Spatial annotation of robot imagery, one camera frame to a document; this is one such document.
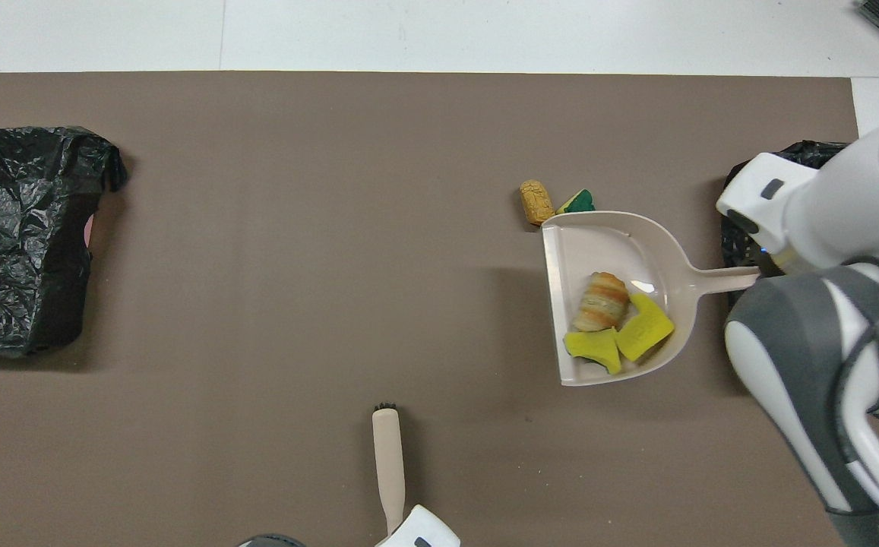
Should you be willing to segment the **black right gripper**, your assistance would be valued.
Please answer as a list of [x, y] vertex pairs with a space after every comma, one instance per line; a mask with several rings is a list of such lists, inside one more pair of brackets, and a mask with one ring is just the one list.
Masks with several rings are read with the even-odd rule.
[[780, 277], [782, 270], [772, 256], [750, 236], [740, 236], [740, 266], [756, 267], [760, 277]]

